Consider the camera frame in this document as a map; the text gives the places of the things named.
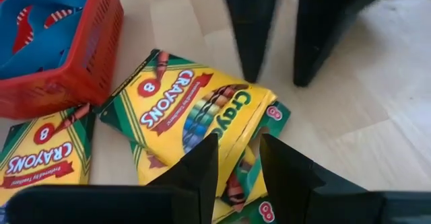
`plastic basket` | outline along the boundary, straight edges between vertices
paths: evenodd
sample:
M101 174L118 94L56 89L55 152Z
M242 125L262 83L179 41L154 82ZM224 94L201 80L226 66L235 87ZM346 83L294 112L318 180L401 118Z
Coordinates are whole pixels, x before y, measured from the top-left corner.
M32 40L30 10L25 8L17 18L14 51ZM53 13L46 26L70 13ZM25 119L81 103L101 105L110 94L123 16L120 0L88 0L62 67L0 80L0 117Z

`yellow crayon box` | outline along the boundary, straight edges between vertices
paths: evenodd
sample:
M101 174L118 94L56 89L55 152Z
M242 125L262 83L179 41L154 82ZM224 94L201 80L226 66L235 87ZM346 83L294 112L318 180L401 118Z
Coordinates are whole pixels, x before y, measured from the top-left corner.
M153 50L99 108L102 122L176 164L209 133L219 139L217 196L276 96L215 69Z
M0 207L23 188L87 184L95 114L71 108L10 128L0 154Z

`wooden floor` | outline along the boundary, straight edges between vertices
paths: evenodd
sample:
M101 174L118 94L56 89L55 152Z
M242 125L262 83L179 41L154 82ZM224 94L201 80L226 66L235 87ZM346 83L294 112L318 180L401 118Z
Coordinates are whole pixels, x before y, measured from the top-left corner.
M121 1L116 85L154 47L241 77L222 0ZM292 83L296 1L281 0L259 82L292 111L281 139L365 188L431 190L431 0L363 11L305 89ZM136 184L126 138L100 122L95 133L91 183Z

